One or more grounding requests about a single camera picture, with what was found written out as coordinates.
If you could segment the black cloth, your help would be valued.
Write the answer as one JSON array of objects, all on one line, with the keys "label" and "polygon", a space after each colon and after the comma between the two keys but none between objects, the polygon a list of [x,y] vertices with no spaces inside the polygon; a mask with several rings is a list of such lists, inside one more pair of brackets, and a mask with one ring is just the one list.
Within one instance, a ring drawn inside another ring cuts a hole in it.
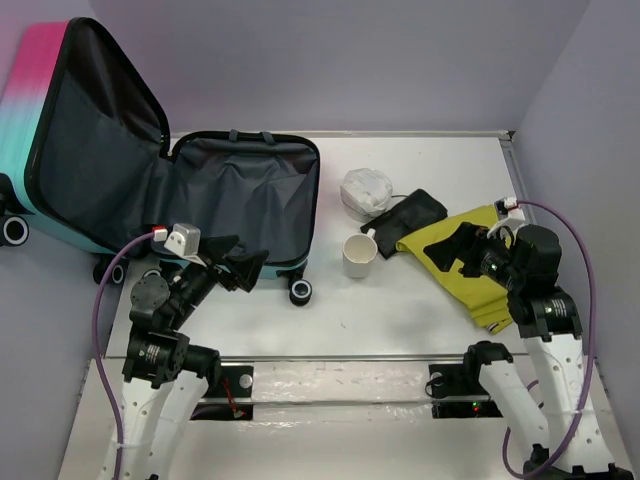
[{"label": "black cloth", "polygon": [[363,234],[374,231],[379,253],[389,259],[397,253],[396,243],[411,233],[444,220],[447,208],[423,189],[406,196],[390,210],[360,228]]}]

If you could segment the yellow garment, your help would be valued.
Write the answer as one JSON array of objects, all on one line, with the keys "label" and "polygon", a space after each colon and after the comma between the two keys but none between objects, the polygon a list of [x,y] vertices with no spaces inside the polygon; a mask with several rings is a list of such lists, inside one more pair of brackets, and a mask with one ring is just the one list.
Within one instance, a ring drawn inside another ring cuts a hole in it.
[{"label": "yellow garment", "polygon": [[449,272],[441,272],[423,252],[425,246],[451,236],[464,221],[491,227],[498,221],[498,214],[490,204],[448,217],[398,240],[396,250],[414,255],[449,294],[465,305],[477,326],[497,334],[513,323],[507,307],[507,291],[485,276],[464,278],[459,273],[460,261],[456,261]]}]

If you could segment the white ceramic mug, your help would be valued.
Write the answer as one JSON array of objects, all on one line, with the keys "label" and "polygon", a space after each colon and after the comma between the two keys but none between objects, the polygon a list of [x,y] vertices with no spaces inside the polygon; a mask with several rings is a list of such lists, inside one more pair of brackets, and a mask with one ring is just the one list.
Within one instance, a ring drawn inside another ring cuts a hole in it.
[{"label": "white ceramic mug", "polygon": [[343,271],[348,278],[364,279],[370,274],[373,261],[378,254],[375,233],[375,229],[369,229],[365,233],[353,234],[344,241]]}]

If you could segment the white bundle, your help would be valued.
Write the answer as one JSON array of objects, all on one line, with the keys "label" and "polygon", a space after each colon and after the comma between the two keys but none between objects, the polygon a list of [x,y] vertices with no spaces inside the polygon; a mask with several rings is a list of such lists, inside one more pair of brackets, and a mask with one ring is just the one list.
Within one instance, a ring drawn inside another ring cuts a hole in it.
[{"label": "white bundle", "polygon": [[383,214],[391,202],[393,184],[381,171],[370,168],[350,170],[341,185],[342,202],[361,216]]}]

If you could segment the pink teal kids suitcase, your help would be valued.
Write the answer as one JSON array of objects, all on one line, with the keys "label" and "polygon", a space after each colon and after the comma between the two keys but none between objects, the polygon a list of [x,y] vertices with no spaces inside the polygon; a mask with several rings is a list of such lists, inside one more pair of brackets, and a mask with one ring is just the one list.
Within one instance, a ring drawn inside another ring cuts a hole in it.
[{"label": "pink teal kids suitcase", "polygon": [[113,36],[76,17],[24,32],[1,97],[1,243],[40,230],[108,262],[156,226],[235,235],[234,253],[265,251],[264,278],[307,304],[320,152],[270,132],[170,137],[159,101]]}]

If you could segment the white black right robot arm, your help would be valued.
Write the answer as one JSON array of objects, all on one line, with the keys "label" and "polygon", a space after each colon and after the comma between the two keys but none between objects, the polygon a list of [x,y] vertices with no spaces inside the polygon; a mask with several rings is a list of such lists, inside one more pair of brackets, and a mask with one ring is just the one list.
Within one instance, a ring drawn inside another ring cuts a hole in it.
[{"label": "white black right robot arm", "polygon": [[447,239],[425,247],[446,272],[485,276],[507,291],[509,314],[533,364],[541,399],[535,401],[506,347],[470,346],[460,368],[462,384],[486,391],[528,454],[519,479],[630,479],[604,440],[590,398],[593,362],[583,355],[583,328],[573,299],[557,284],[562,249],[551,230],[525,225],[506,245],[489,229],[462,223]]}]

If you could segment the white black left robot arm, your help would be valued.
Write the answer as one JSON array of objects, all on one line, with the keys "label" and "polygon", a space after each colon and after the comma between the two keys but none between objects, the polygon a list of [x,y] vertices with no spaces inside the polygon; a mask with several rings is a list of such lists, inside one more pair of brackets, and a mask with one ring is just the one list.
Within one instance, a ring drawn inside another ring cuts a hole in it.
[{"label": "white black left robot arm", "polygon": [[145,277],[132,289],[132,326],[122,369],[122,396],[115,397],[107,376],[100,376],[115,420],[99,474],[102,479],[159,478],[148,465],[150,460],[168,455],[154,452],[152,445],[178,376],[187,371],[187,383],[201,395],[215,392],[221,383],[218,351],[191,344],[179,330],[215,286],[251,291],[269,256],[266,250],[234,255],[239,241],[236,235],[197,240],[189,247],[171,240],[171,234],[156,227],[128,242],[110,263],[116,266],[140,244],[160,241],[188,262],[171,279]]}]

